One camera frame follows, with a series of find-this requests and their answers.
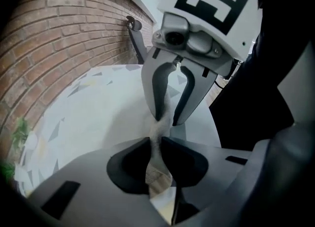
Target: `brick wall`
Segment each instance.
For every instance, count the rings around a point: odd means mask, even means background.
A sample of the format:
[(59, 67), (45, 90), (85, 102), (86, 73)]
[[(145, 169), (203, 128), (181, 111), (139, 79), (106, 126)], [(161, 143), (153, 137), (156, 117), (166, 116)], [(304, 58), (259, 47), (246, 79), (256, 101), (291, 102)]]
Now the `brick wall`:
[(53, 99), (91, 67), (137, 62), (127, 15), (141, 21), (151, 46), (153, 22), (131, 0), (21, 0), (0, 41), (2, 158), (17, 118), (33, 128)]

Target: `camera lens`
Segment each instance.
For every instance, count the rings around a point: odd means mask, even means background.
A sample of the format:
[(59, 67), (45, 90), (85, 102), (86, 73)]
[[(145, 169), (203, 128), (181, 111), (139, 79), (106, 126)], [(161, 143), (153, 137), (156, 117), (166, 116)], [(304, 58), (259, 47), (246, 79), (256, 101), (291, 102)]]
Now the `camera lens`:
[(166, 41), (171, 44), (171, 45), (181, 45), (185, 38), (184, 36), (179, 33), (179, 32), (169, 32), (166, 36), (165, 36)]

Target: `green plant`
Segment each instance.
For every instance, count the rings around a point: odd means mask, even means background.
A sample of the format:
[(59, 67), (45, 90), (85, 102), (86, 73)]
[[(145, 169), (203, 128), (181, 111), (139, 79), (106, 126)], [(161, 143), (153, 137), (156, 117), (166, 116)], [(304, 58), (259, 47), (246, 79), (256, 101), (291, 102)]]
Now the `green plant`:
[(24, 118), (18, 118), (16, 129), (12, 134), (12, 144), (15, 148), (22, 147), (29, 135), (28, 122)]
[(10, 163), (1, 163), (0, 164), (1, 168), (1, 174), (5, 178), (5, 181), (8, 183), (14, 176), (14, 165)]

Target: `white table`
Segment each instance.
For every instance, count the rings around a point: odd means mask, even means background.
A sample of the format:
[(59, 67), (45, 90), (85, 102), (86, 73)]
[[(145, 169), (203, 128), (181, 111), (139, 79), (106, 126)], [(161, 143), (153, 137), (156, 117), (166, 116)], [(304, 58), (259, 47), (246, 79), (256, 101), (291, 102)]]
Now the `white table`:
[[(169, 76), (173, 111), (185, 85), (186, 78), (180, 71)], [(21, 193), (27, 196), (82, 154), (148, 136), (150, 121), (152, 114), (144, 98), (141, 65), (90, 69), (62, 91), (30, 133), (15, 177)], [(184, 125), (171, 129), (171, 136), (221, 146), (204, 100)]]

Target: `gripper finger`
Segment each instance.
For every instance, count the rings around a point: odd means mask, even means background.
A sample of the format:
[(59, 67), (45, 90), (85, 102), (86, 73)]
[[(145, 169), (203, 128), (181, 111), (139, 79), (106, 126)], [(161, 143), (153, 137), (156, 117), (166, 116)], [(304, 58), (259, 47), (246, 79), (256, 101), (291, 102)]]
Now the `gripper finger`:
[(141, 79), (147, 105), (157, 121), (164, 110), (168, 75), (175, 71), (176, 54), (152, 47), (143, 64)]
[(173, 126), (181, 125), (187, 120), (217, 78), (216, 73), (186, 58), (181, 64), (181, 72), (187, 77), (187, 84), (175, 109)]

